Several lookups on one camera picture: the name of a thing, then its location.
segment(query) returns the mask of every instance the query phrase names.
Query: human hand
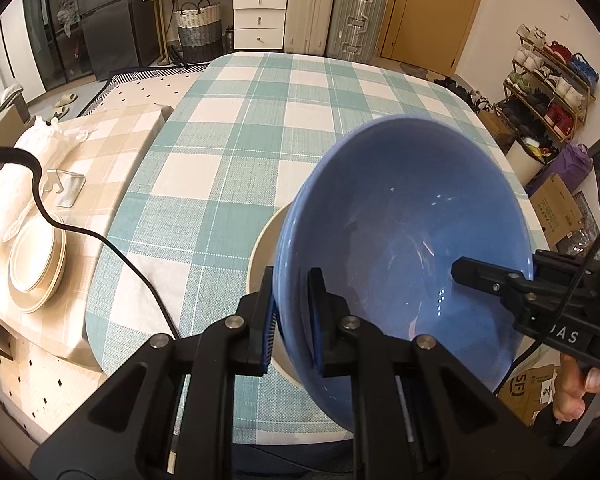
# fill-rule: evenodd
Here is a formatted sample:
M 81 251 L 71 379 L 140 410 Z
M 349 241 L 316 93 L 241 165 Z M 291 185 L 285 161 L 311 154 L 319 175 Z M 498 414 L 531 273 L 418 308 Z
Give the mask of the human hand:
M 571 422 L 582 416 L 585 393 L 600 393 L 600 370 L 592 368 L 584 377 L 578 362 L 573 357 L 560 354 L 560 373 L 555 378 L 554 417 Z

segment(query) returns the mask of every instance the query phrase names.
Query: checkered tablecloth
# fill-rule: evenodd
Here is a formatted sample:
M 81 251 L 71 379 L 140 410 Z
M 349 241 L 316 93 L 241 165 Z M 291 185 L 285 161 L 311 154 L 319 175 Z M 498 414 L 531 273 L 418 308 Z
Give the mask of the checkered tablecloth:
M 445 88 L 371 66 L 261 52 L 221 57 L 200 75 L 147 153 L 109 238 L 152 280 L 180 334 L 202 332 L 235 311 L 258 234 L 324 153 L 356 126 L 396 113 L 434 118 L 474 140 L 506 174 L 533 248 L 546 248 L 509 163 Z M 169 332 L 149 291 L 109 251 L 98 262 L 86 319 L 107 374 L 149 335 Z M 346 437 L 273 367 L 261 379 L 237 378 L 234 428 L 243 443 Z
M 90 133 L 60 165 L 62 170 L 85 175 L 86 183 L 71 208 L 54 207 L 51 193 L 43 197 L 46 209 L 67 224 L 106 234 L 131 178 L 171 112 L 170 107 L 139 105 L 60 123 L 65 132 Z M 33 208 L 29 216 L 36 214 Z M 102 244 L 67 233 L 66 266 L 58 290 L 42 308 L 23 314 L 13 303 L 6 281 L 13 242 L 0 245 L 0 323 L 53 355 L 97 366 L 86 338 L 84 311 Z

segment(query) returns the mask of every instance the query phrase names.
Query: suitcase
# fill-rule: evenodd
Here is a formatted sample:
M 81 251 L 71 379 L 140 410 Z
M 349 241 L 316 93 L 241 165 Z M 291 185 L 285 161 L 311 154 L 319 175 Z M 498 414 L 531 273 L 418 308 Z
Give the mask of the suitcase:
M 333 0 L 287 0 L 284 52 L 323 56 L 332 5 Z
M 385 7 L 386 0 L 333 0 L 327 57 L 369 63 Z

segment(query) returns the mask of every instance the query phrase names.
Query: metal screw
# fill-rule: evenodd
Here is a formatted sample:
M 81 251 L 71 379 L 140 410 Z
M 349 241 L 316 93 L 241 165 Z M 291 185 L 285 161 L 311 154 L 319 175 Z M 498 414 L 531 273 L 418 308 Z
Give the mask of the metal screw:
M 149 344 L 154 348 L 164 348 L 167 346 L 169 339 L 171 338 L 166 334 L 155 334 L 149 339 Z
M 416 345 L 423 350 L 431 350 L 436 345 L 436 339 L 433 336 L 422 334 L 416 338 Z
M 233 316 L 229 316 L 224 320 L 224 325 L 231 329 L 240 328 L 242 325 L 244 325 L 244 318 L 234 314 Z
M 345 316 L 342 318 L 342 326 L 347 330 L 355 330 L 360 326 L 360 320 L 356 316 Z

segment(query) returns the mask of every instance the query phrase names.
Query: slipper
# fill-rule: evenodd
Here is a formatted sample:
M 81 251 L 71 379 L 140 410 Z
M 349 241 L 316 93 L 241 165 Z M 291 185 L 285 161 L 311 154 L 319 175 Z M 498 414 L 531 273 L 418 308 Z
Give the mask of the slipper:
M 56 107 L 56 108 L 54 108 L 54 118 L 62 119 L 67 114 L 68 111 L 69 111 L 68 106 Z
M 76 94 L 64 94 L 60 100 L 54 105 L 54 108 L 62 108 L 63 106 L 73 103 L 78 96 Z

